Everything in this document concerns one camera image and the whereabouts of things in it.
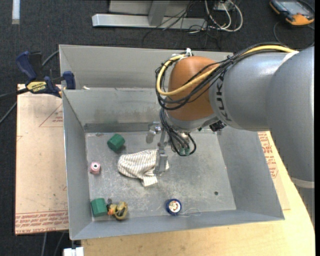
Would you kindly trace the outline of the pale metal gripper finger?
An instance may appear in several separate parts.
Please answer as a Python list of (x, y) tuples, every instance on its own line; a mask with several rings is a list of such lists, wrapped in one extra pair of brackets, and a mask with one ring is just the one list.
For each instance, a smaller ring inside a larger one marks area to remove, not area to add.
[(168, 155), (166, 154), (164, 149), (158, 149), (156, 151), (155, 167), (153, 173), (155, 175), (161, 175), (168, 169), (167, 164)]
[(154, 137), (157, 134), (160, 134), (162, 132), (162, 126), (161, 123), (158, 121), (154, 121), (153, 123), (148, 125), (148, 132), (146, 134), (146, 143), (151, 144), (154, 140)]

